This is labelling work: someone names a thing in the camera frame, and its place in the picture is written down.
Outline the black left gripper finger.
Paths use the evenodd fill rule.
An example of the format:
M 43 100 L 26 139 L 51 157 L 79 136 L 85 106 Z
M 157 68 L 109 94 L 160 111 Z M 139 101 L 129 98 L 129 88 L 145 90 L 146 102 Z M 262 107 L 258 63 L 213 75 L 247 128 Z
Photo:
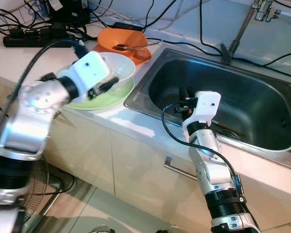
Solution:
M 112 89 L 112 87 L 119 82 L 119 78 L 117 76 L 111 78 L 107 82 L 99 85 L 99 93 L 106 93 Z

